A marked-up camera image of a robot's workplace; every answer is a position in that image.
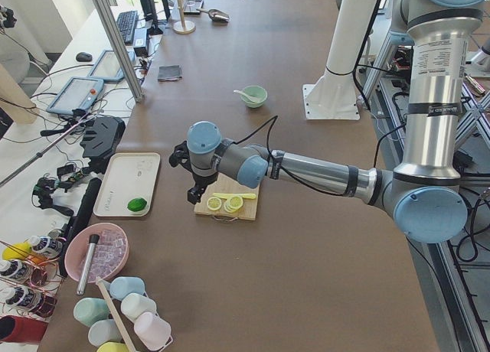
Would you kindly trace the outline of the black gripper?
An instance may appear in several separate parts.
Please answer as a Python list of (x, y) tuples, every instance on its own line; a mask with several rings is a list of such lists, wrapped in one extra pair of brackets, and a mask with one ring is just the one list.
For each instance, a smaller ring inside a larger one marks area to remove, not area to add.
[(169, 164), (173, 168), (180, 165), (185, 170), (191, 172), (194, 179), (194, 186), (188, 190), (187, 194), (188, 201), (191, 204), (200, 203), (201, 197), (205, 193), (207, 187), (217, 181), (217, 172), (214, 172), (209, 176), (202, 176), (194, 171), (191, 167), (190, 152), (186, 141), (183, 141), (181, 144), (174, 147), (174, 151), (169, 157)]

